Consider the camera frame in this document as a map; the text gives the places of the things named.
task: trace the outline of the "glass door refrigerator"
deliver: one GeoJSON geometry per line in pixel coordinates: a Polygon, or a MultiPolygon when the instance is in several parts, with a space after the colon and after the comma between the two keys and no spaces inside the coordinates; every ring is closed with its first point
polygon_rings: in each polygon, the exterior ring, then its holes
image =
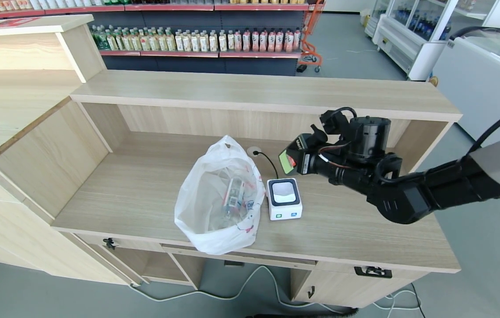
{"type": "Polygon", "coordinates": [[[391,2],[392,0],[377,0],[375,2],[374,9],[370,14],[370,19],[367,21],[366,28],[364,29],[364,32],[366,32],[370,38],[374,36],[379,17],[387,12],[387,8],[389,8],[391,2]]]}
{"type": "MultiPolygon", "coordinates": [[[[458,122],[478,139],[500,118],[500,28],[461,30],[432,69],[436,86],[460,112],[458,122]]],[[[500,127],[484,145],[500,141],[500,127]]]]}
{"type": "Polygon", "coordinates": [[[393,0],[372,41],[407,79],[427,80],[448,36],[470,26],[500,27],[500,0],[393,0]]]}

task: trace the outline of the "floor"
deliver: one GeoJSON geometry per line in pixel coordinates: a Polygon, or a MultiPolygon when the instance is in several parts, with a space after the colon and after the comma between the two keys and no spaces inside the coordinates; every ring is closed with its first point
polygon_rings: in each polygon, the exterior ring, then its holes
{"type": "MultiPolygon", "coordinates": [[[[304,76],[403,80],[402,73],[363,34],[356,15],[324,15],[313,42],[326,61],[319,74],[312,68],[304,76]]],[[[458,127],[452,127],[425,160],[422,169],[435,167],[463,155],[472,141],[458,127]]],[[[500,317],[500,199],[436,212],[462,271],[457,274],[429,274],[414,284],[428,318],[500,317]]],[[[222,296],[238,292],[255,265],[225,268],[209,260],[201,289],[222,296]]],[[[280,284],[280,297],[287,302],[289,273],[272,268],[280,284]]],[[[185,286],[152,283],[147,293],[166,297],[188,292],[185,286]]],[[[387,299],[378,302],[390,306],[387,299]]],[[[412,307],[412,294],[398,296],[396,306],[412,307]]],[[[203,295],[156,303],[125,286],[70,280],[30,269],[0,264],[0,318],[243,318],[254,314],[296,314],[324,312],[318,305],[287,308],[278,304],[271,277],[260,270],[236,300],[220,301],[203,295]]],[[[358,318],[419,318],[418,310],[387,310],[373,305],[360,310],[358,318]]]]}

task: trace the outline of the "orange shopping cart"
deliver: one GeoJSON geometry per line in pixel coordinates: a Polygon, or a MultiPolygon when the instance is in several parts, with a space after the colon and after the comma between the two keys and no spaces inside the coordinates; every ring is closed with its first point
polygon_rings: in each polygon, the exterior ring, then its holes
{"type": "Polygon", "coordinates": [[[301,39],[301,59],[298,72],[303,72],[309,65],[316,65],[315,72],[321,71],[322,56],[317,53],[317,48],[308,41],[308,38],[315,29],[317,22],[325,7],[325,0],[308,0],[309,10],[305,12],[303,38],[301,39]]]}

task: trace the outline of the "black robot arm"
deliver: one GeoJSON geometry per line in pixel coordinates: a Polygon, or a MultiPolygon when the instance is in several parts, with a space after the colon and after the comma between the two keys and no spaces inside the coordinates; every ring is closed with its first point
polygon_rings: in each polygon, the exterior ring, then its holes
{"type": "Polygon", "coordinates": [[[402,159],[385,153],[389,119],[357,117],[348,107],[320,119],[324,132],[312,125],[313,133],[302,133],[280,154],[284,172],[319,174],[349,187],[391,222],[410,224],[436,210],[500,197],[499,183],[470,155],[400,177],[402,159]],[[343,110],[353,114],[350,121],[343,110]],[[327,134],[339,135],[339,141],[327,143],[327,134]]]}

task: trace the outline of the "white chest freezer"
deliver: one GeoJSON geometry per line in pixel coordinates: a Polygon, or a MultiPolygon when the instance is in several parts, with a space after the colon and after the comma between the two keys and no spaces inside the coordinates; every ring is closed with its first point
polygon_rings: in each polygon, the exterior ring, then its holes
{"type": "MultiPolygon", "coordinates": [[[[432,75],[437,88],[462,112],[460,126],[474,139],[500,118],[500,28],[454,35],[432,75]]],[[[500,128],[484,145],[500,140],[500,128]]]]}

